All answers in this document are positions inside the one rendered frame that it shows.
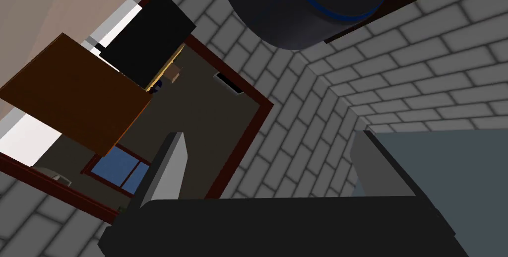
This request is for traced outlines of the blue window brown frame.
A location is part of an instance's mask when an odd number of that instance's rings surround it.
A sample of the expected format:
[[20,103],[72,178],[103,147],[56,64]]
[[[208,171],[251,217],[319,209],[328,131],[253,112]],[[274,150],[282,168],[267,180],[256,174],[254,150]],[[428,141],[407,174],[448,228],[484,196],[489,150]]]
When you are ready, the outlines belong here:
[[118,143],[104,157],[94,154],[80,173],[132,198],[149,166],[150,162]]

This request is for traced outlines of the black box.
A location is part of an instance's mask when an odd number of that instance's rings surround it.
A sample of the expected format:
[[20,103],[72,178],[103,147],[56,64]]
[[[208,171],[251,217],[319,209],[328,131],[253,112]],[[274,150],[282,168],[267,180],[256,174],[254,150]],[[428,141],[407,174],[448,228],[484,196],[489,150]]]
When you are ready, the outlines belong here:
[[100,57],[148,90],[194,29],[172,0],[149,0]]

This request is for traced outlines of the grey blue flat panel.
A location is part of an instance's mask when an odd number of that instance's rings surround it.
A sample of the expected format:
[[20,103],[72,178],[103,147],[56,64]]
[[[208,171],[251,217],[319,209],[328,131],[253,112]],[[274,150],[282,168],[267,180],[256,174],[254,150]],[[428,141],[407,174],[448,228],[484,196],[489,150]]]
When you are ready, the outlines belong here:
[[469,257],[508,257],[508,129],[373,136]]

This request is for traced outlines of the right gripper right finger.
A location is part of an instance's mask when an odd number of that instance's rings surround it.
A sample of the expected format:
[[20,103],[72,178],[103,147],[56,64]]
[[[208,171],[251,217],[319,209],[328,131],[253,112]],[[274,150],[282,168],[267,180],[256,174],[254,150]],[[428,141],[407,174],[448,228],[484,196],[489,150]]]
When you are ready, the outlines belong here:
[[414,196],[369,131],[354,135],[350,157],[366,196]]

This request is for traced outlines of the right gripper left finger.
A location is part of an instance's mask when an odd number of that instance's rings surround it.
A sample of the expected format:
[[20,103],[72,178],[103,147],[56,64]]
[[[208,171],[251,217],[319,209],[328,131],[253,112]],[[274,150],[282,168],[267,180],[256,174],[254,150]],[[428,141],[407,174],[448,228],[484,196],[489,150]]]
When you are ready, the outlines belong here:
[[184,134],[169,133],[135,191],[132,208],[139,209],[151,200],[178,199],[187,160]]

